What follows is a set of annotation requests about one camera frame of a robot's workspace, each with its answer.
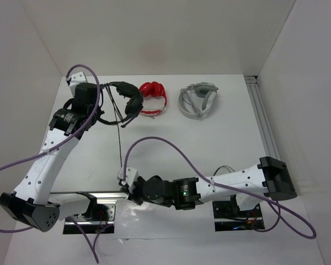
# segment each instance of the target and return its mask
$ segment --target black headset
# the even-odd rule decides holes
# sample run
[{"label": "black headset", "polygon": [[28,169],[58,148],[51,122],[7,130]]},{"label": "black headset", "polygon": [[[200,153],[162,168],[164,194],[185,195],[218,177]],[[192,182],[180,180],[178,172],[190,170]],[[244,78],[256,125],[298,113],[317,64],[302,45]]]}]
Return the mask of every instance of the black headset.
[{"label": "black headset", "polygon": [[125,128],[127,124],[131,123],[134,118],[136,118],[139,113],[141,112],[143,108],[143,96],[141,95],[140,91],[136,86],[133,84],[129,84],[126,82],[110,82],[105,85],[103,85],[103,88],[105,87],[106,89],[110,89],[109,86],[116,87],[116,91],[118,92],[119,95],[124,96],[126,98],[130,98],[130,100],[126,103],[125,107],[125,118],[121,118],[121,120],[116,120],[116,121],[107,121],[102,119],[100,116],[104,114],[104,111],[101,110],[100,107],[98,107],[97,110],[97,120],[103,124],[106,125],[116,125],[119,123],[124,123],[127,121],[127,123],[123,124],[121,127]]}]

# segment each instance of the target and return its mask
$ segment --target white wall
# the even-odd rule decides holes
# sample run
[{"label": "white wall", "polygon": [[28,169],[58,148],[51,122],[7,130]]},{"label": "white wall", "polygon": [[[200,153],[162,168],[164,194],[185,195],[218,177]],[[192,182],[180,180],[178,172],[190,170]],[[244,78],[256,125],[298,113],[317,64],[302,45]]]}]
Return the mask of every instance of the white wall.
[{"label": "white wall", "polygon": [[331,264],[331,0],[297,0],[260,75],[281,156]]},{"label": "white wall", "polygon": [[[22,6],[0,0],[0,166],[38,152],[60,78]],[[0,194],[11,192],[29,166],[0,173]],[[14,226],[0,208],[0,228]],[[0,234],[0,264],[11,236]]]},{"label": "white wall", "polygon": [[295,0],[22,0],[59,70],[257,75]]}]

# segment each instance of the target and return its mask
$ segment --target white floor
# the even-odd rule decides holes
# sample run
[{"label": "white floor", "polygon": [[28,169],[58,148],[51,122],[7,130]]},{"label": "white floor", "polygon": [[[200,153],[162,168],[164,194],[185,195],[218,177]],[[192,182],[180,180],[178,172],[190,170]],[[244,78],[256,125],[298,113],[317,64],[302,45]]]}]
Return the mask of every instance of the white floor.
[{"label": "white floor", "polygon": [[[173,142],[208,176],[221,165],[238,170],[258,163],[258,159],[265,156],[241,75],[103,76],[100,81],[126,81],[136,86],[158,81],[167,91],[169,107],[166,113],[155,119],[139,116],[121,129],[123,156],[133,142],[145,136],[160,136]],[[178,110],[178,93],[180,88],[201,81],[212,82],[220,88],[218,99],[207,119],[191,120]],[[124,112],[126,100],[114,94]],[[53,112],[70,97],[70,90],[62,82]],[[114,118],[108,100],[104,110],[108,112],[105,116]],[[167,180],[195,176],[175,150],[154,140],[139,144],[131,153],[128,165],[137,168],[145,178],[155,174]],[[118,190],[116,176],[119,170],[116,127],[97,124],[84,134],[73,150],[53,190]],[[300,198],[285,205],[306,217]],[[203,264],[209,261],[222,264],[323,264],[315,240],[300,238],[284,224],[267,234],[253,231],[214,233],[210,205],[185,212],[168,208],[150,210],[144,205],[129,205],[121,210],[121,204],[119,206],[115,233],[102,235],[98,241],[101,264]],[[274,222],[275,216],[265,204],[263,214],[267,226]],[[118,226],[118,219],[123,219],[123,225],[119,223]],[[293,226],[308,232],[298,220],[290,216],[287,219]],[[94,264],[83,237],[62,235],[62,227],[63,222],[58,222],[47,233],[30,230],[13,235],[5,265]]]}]

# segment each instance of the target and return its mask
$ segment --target ear cup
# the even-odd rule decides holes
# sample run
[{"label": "ear cup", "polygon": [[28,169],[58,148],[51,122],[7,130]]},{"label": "ear cup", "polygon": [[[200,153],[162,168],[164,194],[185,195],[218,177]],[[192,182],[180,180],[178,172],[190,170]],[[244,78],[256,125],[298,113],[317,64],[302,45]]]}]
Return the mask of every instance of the ear cup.
[{"label": "ear cup", "polygon": [[139,112],[143,108],[142,103],[143,97],[140,94],[132,96],[128,103],[126,103],[125,114],[128,115]]},{"label": "ear cup", "polygon": [[140,87],[140,92],[143,93],[144,97],[153,96],[153,97],[162,97],[165,95],[164,86],[158,82],[144,83]]},{"label": "ear cup", "polygon": [[208,91],[206,93],[206,96],[204,97],[204,101],[202,101],[202,110],[205,110],[207,107],[207,102],[209,101],[209,98],[211,96],[211,94],[214,93],[213,91]]},{"label": "ear cup", "polygon": [[208,91],[217,91],[217,88],[202,84],[200,86],[195,87],[194,91],[198,97],[204,98],[208,93]]},{"label": "ear cup", "polygon": [[137,87],[135,87],[133,84],[126,82],[110,82],[109,84],[116,87],[116,91],[121,96],[131,98],[132,96],[139,94]]},{"label": "ear cup", "polygon": [[152,83],[144,83],[142,86],[140,86],[140,92],[143,93],[144,97],[148,97],[149,95],[151,95],[153,91],[153,85]]}]

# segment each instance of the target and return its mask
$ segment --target headphones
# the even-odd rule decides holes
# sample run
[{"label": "headphones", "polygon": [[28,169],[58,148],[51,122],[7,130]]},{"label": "headphones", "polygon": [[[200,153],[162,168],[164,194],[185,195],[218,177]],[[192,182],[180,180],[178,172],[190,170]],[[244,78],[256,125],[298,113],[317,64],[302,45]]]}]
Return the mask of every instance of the headphones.
[{"label": "headphones", "polygon": [[166,91],[164,90],[164,86],[160,83],[157,82],[152,82],[152,83],[144,83],[140,87],[140,93],[143,95],[143,97],[163,97],[164,98],[164,106],[158,109],[152,109],[152,108],[143,108],[141,110],[141,115],[143,116],[158,116],[161,115],[166,106],[167,106],[167,96],[166,96]]},{"label": "headphones", "polygon": [[[191,84],[186,88],[180,90],[180,95],[178,99],[178,107],[181,113],[190,118],[190,119],[200,119],[204,115],[208,114],[212,110],[213,102],[217,97],[217,90],[218,88],[212,83],[198,83],[198,84]],[[202,102],[201,110],[198,109],[195,104],[191,101],[191,92],[195,91],[195,94],[200,97],[204,98]],[[193,111],[190,112],[186,109],[185,104],[188,103]]]},{"label": "headphones", "polygon": [[[109,86],[114,86],[116,87],[116,91],[118,92],[119,95],[124,96],[126,98],[130,98],[130,100],[126,103],[125,107],[125,114],[126,117],[122,118],[119,121],[107,121],[102,119],[100,116],[104,114],[104,111],[101,110],[101,106],[98,108],[98,121],[106,124],[106,125],[116,125],[119,123],[124,123],[128,121],[127,123],[123,124],[121,127],[125,128],[127,124],[131,123],[134,118],[136,118],[139,113],[141,112],[143,108],[143,96],[141,95],[140,91],[136,86],[133,84],[129,84],[126,82],[111,82],[103,85],[107,89],[107,92],[110,93],[110,87]],[[112,99],[113,107],[117,109],[116,103],[114,102],[114,99]]]}]

